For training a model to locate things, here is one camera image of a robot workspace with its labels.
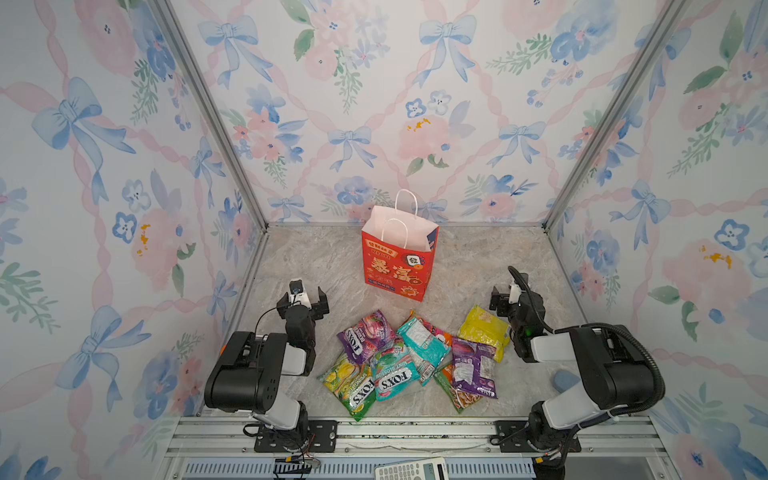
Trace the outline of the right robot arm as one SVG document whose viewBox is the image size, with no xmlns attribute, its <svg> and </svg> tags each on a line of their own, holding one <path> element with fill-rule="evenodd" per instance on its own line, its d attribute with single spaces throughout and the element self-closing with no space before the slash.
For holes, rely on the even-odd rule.
<svg viewBox="0 0 768 480">
<path fill-rule="evenodd" d="M 573 362 L 578 371 L 574 385 L 531 407 L 523 427 L 494 436 L 499 446 L 564 453 L 579 431 L 646 411 L 665 396 L 660 368 L 626 327 L 591 323 L 550 331 L 541 295 L 517 283 L 507 293 L 494 288 L 489 308 L 509 322 L 523 362 Z"/>
</svg>

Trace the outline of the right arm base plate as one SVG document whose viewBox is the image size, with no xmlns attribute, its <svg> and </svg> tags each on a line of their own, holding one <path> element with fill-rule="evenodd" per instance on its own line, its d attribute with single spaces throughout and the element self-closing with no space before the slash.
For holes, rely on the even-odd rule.
<svg viewBox="0 0 768 480">
<path fill-rule="evenodd" d="M 553 430 L 547 426 L 531 427 L 527 420 L 497 420 L 495 433 L 489 437 L 502 453 L 557 453 L 564 445 L 569 430 Z"/>
</svg>

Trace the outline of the purple white snack packet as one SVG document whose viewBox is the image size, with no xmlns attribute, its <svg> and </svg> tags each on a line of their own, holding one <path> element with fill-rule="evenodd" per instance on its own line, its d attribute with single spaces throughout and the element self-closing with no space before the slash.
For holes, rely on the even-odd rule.
<svg viewBox="0 0 768 480">
<path fill-rule="evenodd" d="M 496 348 L 470 340 L 453 338 L 452 386 L 460 391 L 497 399 L 494 381 Z"/>
</svg>

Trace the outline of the teal white snack packet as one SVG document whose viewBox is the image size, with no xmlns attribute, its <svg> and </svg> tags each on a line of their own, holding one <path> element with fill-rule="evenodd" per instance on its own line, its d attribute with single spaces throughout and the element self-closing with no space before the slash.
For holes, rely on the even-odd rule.
<svg viewBox="0 0 768 480">
<path fill-rule="evenodd" d="M 398 328 L 397 333 L 403 339 L 416 365 L 420 384 L 427 385 L 448 358 L 450 347 L 433 334 L 422 318 L 414 312 Z"/>
</svg>

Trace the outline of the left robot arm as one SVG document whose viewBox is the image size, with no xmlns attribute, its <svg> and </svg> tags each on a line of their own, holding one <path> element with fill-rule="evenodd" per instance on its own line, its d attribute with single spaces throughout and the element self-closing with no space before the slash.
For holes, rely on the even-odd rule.
<svg viewBox="0 0 768 480">
<path fill-rule="evenodd" d="M 268 429 L 303 441 L 309 432 L 306 406 L 280 391 L 284 377 L 306 377 L 316 360 L 316 322 L 330 312 L 326 293 L 309 298 L 300 279 L 273 308 L 283 332 L 236 331 L 224 346 L 204 388 L 205 406 L 249 412 Z"/>
</svg>

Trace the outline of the red paper gift bag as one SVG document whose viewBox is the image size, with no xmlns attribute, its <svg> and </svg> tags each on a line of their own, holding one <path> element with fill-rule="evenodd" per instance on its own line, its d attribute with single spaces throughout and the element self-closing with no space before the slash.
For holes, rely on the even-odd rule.
<svg viewBox="0 0 768 480">
<path fill-rule="evenodd" d="M 365 282 L 396 295 L 424 300 L 440 227 L 418 215 L 418 198 L 401 189 L 394 206 L 375 206 L 362 228 Z"/>
</svg>

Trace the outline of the purple Fox's candy bag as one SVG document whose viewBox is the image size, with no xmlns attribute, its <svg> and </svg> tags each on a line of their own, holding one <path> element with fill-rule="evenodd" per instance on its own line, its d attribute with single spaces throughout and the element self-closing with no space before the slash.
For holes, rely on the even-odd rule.
<svg viewBox="0 0 768 480">
<path fill-rule="evenodd" d="M 377 352 L 390 346 L 395 337 L 395 331 L 380 310 L 337 334 L 347 359 L 356 365 L 368 362 Z"/>
</svg>

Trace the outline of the teal Fox's candy bag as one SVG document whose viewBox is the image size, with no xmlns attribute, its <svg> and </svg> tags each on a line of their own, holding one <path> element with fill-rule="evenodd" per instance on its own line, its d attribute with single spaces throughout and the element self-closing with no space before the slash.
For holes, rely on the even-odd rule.
<svg viewBox="0 0 768 480">
<path fill-rule="evenodd" d="M 420 375 L 405 341 L 395 339 L 371 358 L 376 400 L 389 400 L 401 394 Z"/>
</svg>

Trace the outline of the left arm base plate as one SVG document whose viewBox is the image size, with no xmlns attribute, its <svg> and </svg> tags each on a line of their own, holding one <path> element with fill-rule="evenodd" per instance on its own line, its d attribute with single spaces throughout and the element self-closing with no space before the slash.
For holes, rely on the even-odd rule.
<svg viewBox="0 0 768 480">
<path fill-rule="evenodd" d="M 339 423 L 334 420 L 300 420 L 291 430 L 259 426 L 254 437 L 256 453 L 333 453 Z"/>
</svg>

